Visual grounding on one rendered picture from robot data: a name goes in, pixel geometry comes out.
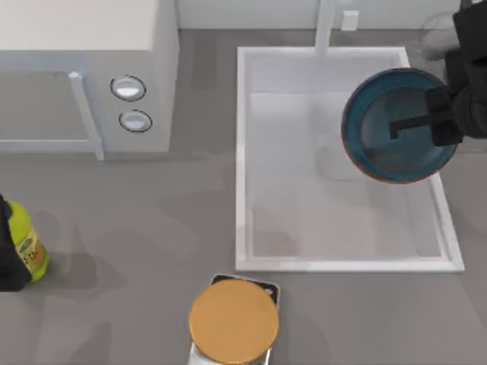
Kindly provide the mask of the blue bowl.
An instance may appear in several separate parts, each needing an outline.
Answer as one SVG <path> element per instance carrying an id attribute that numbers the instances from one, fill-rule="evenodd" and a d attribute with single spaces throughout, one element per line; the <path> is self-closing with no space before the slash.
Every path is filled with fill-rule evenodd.
<path id="1" fill-rule="evenodd" d="M 417 68 L 392 68 L 362 82 L 342 114 L 341 138 L 350 161 L 366 176 L 386 183 L 415 183 L 438 172 L 458 145 L 434 146 L 428 126 L 392 139 L 389 123 L 427 113 L 425 92 L 445 85 Z"/>

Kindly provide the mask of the tall white tap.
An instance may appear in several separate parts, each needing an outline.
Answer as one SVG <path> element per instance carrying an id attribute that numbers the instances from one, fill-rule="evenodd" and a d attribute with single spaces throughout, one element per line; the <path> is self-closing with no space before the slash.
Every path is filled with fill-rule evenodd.
<path id="1" fill-rule="evenodd" d="M 324 57 L 327 54 L 335 10 L 336 0 L 320 0 L 314 44 L 314 52 L 317 57 Z"/>

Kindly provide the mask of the white sink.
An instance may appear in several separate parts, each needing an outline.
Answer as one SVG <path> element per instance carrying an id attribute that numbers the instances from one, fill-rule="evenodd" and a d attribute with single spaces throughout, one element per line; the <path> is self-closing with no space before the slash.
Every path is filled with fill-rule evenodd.
<path id="1" fill-rule="evenodd" d="M 364 175 L 340 138 L 366 78 L 406 67 L 403 47 L 240 47 L 236 268 L 455 272 L 464 269 L 439 175 L 389 184 Z"/>

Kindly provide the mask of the pale microwave oven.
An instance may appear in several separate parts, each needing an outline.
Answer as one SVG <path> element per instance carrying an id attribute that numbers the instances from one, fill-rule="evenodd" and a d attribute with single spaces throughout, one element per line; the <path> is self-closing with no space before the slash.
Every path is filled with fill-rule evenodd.
<path id="1" fill-rule="evenodd" d="M 0 71 L 82 73 L 104 156 L 168 151 L 179 50 L 174 0 L 0 0 Z M 123 75 L 142 80 L 142 99 L 113 95 Z M 152 127 L 126 131 L 118 118 L 130 110 Z"/>

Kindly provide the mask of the small round microwave knob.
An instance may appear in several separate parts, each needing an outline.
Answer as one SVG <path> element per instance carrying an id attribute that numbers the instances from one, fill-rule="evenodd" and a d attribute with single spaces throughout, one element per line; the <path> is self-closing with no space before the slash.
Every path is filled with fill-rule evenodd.
<path id="1" fill-rule="evenodd" d="M 151 117 L 141 110 L 130 110 L 119 115 L 119 124 L 128 132 L 143 133 L 152 127 Z"/>

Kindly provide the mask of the large round microwave knob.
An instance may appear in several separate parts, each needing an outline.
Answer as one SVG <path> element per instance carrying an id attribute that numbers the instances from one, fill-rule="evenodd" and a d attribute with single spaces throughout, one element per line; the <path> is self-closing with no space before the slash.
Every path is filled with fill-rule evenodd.
<path id="1" fill-rule="evenodd" d="M 110 82 L 110 90 L 115 97 L 127 102 L 140 100 L 146 94 L 145 84 L 132 75 L 113 78 Z"/>

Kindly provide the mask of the microwave oven door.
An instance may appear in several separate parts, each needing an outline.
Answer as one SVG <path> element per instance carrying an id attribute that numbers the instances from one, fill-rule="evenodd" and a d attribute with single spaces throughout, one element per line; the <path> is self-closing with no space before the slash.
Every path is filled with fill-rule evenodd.
<path id="1" fill-rule="evenodd" d="M 68 73 L 0 71 L 0 154 L 94 154 Z"/>

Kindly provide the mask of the yellow-green bottle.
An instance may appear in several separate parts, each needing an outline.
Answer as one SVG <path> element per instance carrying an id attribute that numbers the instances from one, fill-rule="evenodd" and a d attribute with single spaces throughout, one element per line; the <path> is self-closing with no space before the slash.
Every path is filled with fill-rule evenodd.
<path id="1" fill-rule="evenodd" d="M 13 244 L 24 267 L 30 273 L 29 284 L 40 280 L 49 266 L 49 254 L 34 229 L 26 208 L 13 201 L 6 202 L 8 227 Z"/>

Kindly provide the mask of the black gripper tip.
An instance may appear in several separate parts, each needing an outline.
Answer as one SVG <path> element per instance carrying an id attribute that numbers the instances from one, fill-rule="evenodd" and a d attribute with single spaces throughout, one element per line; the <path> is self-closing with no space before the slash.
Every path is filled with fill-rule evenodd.
<path id="1" fill-rule="evenodd" d="M 18 292 L 32 278 L 11 238 L 8 225 L 11 213 L 10 206 L 0 194 L 0 292 Z"/>

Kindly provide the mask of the white wall socket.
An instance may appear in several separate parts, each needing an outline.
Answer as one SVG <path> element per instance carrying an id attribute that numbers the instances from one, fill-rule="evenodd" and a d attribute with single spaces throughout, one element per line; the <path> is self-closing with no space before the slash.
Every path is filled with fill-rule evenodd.
<path id="1" fill-rule="evenodd" d="M 359 11 L 343 11 L 341 31 L 355 31 L 358 29 Z"/>

